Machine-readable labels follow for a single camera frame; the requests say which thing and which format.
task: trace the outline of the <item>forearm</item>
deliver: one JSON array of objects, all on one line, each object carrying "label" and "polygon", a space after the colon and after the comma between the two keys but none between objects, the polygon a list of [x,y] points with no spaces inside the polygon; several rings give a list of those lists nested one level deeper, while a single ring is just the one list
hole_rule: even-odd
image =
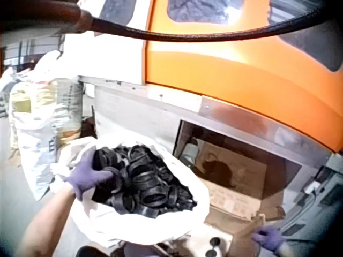
[{"label": "forearm", "polygon": [[74,200],[72,187],[64,185],[29,224],[17,256],[52,256]]}]

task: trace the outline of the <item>purple nitrile glove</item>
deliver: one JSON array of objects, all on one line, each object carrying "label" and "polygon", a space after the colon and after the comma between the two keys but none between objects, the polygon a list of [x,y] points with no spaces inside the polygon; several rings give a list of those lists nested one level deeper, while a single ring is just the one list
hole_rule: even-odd
[{"label": "purple nitrile glove", "polygon": [[251,239],[261,247],[275,253],[284,242],[280,232],[273,226],[263,226],[251,235]]},{"label": "purple nitrile glove", "polygon": [[88,149],[71,172],[71,175],[66,179],[72,185],[79,201],[82,201],[84,192],[113,177],[113,173],[110,171],[93,170],[92,164],[95,151],[95,146]]}]

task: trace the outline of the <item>metal frame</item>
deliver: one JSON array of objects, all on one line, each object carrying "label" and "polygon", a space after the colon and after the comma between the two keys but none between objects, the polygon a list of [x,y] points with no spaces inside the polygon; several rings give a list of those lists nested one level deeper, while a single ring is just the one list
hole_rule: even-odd
[{"label": "metal frame", "polygon": [[[135,85],[100,78],[80,77],[79,80],[108,88],[118,97],[148,105],[156,108],[155,110],[163,110],[165,115],[166,112],[173,114],[173,122],[179,121],[177,125],[181,120],[185,120],[301,165],[320,168],[331,155],[327,148],[290,127],[255,112],[206,96],[162,86]],[[149,120],[137,122],[150,125]],[[171,130],[165,132],[169,133],[167,135],[169,145],[176,143],[177,129],[175,130],[175,132]],[[173,146],[167,147],[170,152],[173,148]]]}]

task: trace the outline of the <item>machine window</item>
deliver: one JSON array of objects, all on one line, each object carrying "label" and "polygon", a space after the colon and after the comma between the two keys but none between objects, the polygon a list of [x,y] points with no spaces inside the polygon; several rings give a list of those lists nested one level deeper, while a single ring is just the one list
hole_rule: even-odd
[{"label": "machine window", "polygon": [[99,18],[126,26],[132,19],[136,0],[106,0]]},{"label": "machine window", "polygon": [[[299,17],[324,4],[323,0],[270,0],[268,22],[273,25]],[[279,36],[286,43],[298,48],[322,63],[330,71],[338,71],[343,62],[343,35],[334,20],[312,28]]]},{"label": "machine window", "polygon": [[241,16],[244,0],[169,0],[168,16],[176,22],[230,24]]}]

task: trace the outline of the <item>person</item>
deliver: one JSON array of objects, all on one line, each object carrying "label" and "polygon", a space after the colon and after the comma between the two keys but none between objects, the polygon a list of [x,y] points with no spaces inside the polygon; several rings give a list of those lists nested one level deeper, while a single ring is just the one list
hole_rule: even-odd
[{"label": "person", "polygon": [[274,226],[263,226],[251,234],[251,239],[261,247],[272,251],[280,257],[294,257],[292,249],[287,245],[281,233]]},{"label": "person", "polygon": [[[30,222],[16,256],[52,256],[75,198],[82,201],[84,192],[113,176],[110,171],[95,171],[92,169],[95,150],[94,146],[81,158],[71,175],[66,179],[64,186]],[[280,233],[273,227],[260,228],[252,234],[252,239],[261,247],[273,251],[276,255],[292,256],[289,254]],[[131,243],[124,245],[121,254],[120,256],[125,257],[162,256],[152,246],[140,246]],[[107,255],[94,247],[84,246],[77,253],[77,257],[82,256],[102,257]]]}]

